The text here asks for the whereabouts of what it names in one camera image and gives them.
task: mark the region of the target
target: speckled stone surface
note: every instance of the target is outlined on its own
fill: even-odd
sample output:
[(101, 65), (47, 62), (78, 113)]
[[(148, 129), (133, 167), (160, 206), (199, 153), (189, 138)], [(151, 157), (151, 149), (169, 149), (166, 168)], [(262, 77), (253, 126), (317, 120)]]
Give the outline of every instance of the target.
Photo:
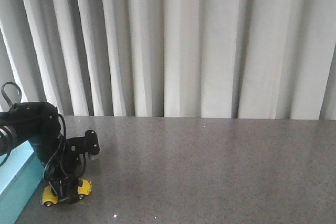
[(91, 195), (26, 223), (336, 223), (336, 121), (67, 116), (97, 131)]

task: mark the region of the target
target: curtain fold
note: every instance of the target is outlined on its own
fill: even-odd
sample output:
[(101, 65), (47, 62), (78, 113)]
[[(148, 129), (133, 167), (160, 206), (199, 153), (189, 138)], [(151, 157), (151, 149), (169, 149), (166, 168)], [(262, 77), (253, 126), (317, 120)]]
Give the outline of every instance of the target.
[(0, 0), (0, 84), (66, 115), (335, 120), (335, 13), (336, 0)]

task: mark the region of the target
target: teal box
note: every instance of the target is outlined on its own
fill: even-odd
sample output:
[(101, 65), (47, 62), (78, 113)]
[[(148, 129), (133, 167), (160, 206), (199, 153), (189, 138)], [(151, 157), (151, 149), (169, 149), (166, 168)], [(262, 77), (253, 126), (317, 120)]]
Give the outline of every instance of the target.
[(0, 224), (16, 221), (42, 177), (42, 164), (28, 142), (12, 151), (0, 167)]

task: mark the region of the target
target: toy car wheel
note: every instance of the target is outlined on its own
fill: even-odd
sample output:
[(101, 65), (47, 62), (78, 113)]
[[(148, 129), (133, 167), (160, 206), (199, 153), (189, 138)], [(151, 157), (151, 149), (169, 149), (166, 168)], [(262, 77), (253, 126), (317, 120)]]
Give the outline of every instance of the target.
[(54, 203), (52, 203), (51, 201), (47, 201), (47, 202), (44, 203), (44, 205), (45, 205), (46, 207), (51, 207), (53, 204), (54, 204)]

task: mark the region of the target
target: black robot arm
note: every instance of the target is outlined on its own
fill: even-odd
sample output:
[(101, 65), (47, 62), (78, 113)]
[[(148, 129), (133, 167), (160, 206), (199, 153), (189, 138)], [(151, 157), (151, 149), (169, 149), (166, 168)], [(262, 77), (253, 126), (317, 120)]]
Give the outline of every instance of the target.
[(84, 173), (86, 153), (100, 152), (97, 135), (89, 130), (84, 137), (66, 139), (64, 118), (55, 106), (48, 102), (27, 102), (12, 104), (2, 86), (2, 94), (10, 109), (0, 112), (0, 156), (6, 155), (0, 166), (8, 159), (10, 152), (28, 141), (44, 166), (44, 179), (50, 183), (57, 202), (69, 203), (79, 200), (79, 177)]

